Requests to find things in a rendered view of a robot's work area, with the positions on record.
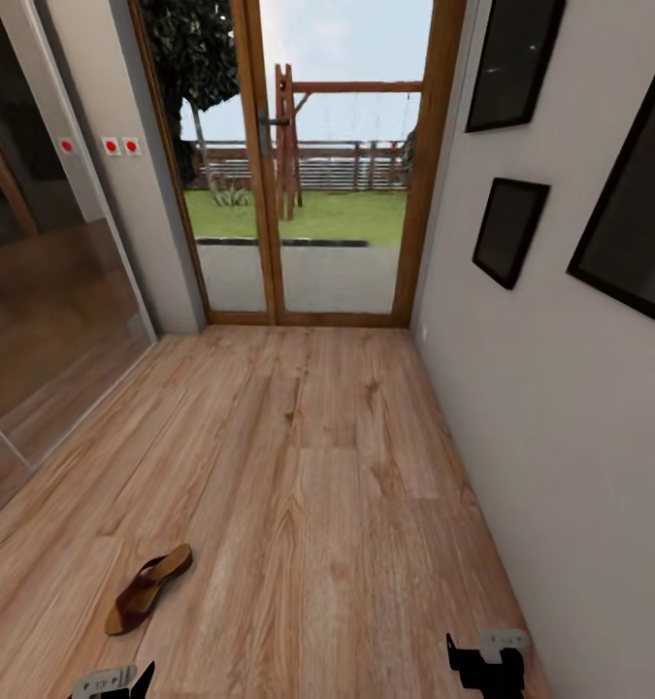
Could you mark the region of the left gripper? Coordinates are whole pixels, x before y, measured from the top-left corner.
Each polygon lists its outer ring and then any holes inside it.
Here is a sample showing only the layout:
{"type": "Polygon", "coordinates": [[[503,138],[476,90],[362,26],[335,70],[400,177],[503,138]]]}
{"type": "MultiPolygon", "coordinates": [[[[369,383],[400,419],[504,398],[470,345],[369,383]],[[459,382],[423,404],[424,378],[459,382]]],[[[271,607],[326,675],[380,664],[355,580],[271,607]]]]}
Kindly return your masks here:
{"type": "Polygon", "coordinates": [[[151,664],[147,667],[131,690],[127,688],[117,688],[114,691],[102,693],[101,699],[145,699],[147,689],[149,688],[149,683],[151,682],[151,677],[153,676],[154,672],[155,662],[151,661],[151,664]]]}

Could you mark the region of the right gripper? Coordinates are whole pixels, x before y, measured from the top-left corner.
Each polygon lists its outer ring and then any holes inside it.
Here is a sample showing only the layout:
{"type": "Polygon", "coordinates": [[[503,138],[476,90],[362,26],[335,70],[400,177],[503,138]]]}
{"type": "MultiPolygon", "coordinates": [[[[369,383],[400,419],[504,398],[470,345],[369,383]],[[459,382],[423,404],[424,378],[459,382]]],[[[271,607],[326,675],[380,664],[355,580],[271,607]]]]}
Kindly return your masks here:
{"type": "Polygon", "coordinates": [[[447,650],[451,670],[459,670],[460,680],[466,689],[479,688],[483,699],[488,699],[490,689],[496,683],[515,685],[519,691],[525,690],[523,664],[519,653],[502,650],[501,664],[487,663],[478,649],[456,649],[447,633],[447,650]]]}

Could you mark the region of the sandal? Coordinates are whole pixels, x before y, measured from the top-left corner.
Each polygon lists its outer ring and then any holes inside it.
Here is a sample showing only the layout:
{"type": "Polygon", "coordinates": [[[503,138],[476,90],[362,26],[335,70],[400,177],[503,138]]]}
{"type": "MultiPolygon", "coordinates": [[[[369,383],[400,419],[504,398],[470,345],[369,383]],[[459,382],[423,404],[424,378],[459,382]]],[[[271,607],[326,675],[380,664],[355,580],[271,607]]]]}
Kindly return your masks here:
{"type": "Polygon", "coordinates": [[[107,634],[121,636],[137,628],[152,613],[163,587],[180,577],[191,563],[190,544],[149,561],[116,599],[105,623],[107,634]]]}

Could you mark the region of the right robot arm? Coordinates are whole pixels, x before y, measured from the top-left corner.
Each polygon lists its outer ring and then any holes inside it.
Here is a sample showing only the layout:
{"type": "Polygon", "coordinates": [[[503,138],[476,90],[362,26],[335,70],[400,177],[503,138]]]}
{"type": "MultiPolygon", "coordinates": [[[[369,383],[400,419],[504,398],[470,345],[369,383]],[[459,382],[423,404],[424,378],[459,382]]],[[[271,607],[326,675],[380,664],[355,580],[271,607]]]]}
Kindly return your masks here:
{"type": "Polygon", "coordinates": [[[518,649],[530,646],[521,628],[480,628],[481,649],[456,649],[447,633],[451,670],[459,670],[466,689],[479,688],[483,699],[524,699],[523,664],[518,649]]]}

